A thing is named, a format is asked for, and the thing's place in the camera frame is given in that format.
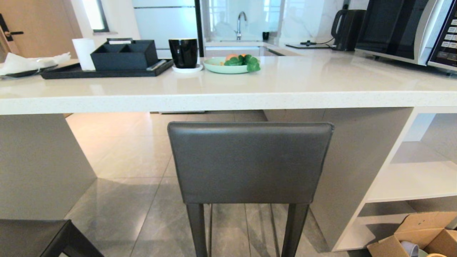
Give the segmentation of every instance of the kitchen faucet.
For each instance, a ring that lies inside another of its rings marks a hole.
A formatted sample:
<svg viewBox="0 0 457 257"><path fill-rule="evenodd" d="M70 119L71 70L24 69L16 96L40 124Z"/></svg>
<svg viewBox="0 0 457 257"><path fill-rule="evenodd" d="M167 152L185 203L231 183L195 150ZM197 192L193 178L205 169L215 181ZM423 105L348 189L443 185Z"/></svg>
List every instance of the kitchen faucet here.
<svg viewBox="0 0 457 257"><path fill-rule="evenodd" d="M244 21L248 21L248 18L246 17L246 14L241 11L238 15L238 30L236 32L236 40L241 40L241 15L244 16Z"/></svg>

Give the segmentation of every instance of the stool leg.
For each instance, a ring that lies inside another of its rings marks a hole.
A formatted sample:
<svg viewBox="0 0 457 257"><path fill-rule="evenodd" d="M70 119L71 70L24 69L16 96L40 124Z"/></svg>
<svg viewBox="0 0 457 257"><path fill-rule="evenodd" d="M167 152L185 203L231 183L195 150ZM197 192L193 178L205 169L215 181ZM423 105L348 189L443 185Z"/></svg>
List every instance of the stool leg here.
<svg viewBox="0 0 457 257"><path fill-rule="evenodd" d="M289 204L281 257L294 257L308 214L308 204Z"/></svg>
<svg viewBox="0 0 457 257"><path fill-rule="evenodd" d="M69 226L68 245L63 251L67 256L104 257L72 223Z"/></svg>
<svg viewBox="0 0 457 257"><path fill-rule="evenodd" d="M208 257L203 204L187 204L186 207L189 223L191 224L195 253L197 254L197 257Z"/></svg>

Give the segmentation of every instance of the black chair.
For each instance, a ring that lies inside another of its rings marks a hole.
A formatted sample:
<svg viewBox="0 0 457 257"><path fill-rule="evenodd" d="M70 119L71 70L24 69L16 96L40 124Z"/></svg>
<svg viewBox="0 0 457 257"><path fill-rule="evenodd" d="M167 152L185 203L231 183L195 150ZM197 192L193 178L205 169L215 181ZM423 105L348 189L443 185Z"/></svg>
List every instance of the black chair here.
<svg viewBox="0 0 457 257"><path fill-rule="evenodd" d="M333 130L330 123L170 123L197 257L207 257L204 203L288 203L282 257L295 256Z"/></svg>
<svg viewBox="0 0 457 257"><path fill-rule="evenodd" d="M2 257L103 257L71 220L0 220Z"/></svg>

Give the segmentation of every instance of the paper towel roll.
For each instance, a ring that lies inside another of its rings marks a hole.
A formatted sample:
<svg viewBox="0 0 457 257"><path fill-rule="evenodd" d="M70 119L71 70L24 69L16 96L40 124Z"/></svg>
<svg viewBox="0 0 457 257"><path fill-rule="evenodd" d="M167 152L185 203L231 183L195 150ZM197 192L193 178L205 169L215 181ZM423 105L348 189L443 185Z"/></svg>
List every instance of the paper towel roll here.
<svg viewBox="0 0 457 257"><path fill-rule="evenodd" d="M82 70L95 70L90 54L95 51L94 40L90 38L73 39L74 49L78 55Z"/></svg>

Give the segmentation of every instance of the white saucer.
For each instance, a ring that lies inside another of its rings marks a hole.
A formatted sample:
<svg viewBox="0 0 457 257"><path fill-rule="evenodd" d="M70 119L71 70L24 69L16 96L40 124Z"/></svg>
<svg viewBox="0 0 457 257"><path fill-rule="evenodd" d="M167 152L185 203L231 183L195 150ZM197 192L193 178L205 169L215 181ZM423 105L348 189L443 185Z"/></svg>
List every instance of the white saucer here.
<svg viewBox="0 0 457 257"><path fill-rule="evenodd" d="M202 64L197 64L197 66L193 69L179 69L177 68L175 65L173 65L173 70L177 73L194 73L194 72L198 72L200 70L203 69L203 65Z"/></svg>

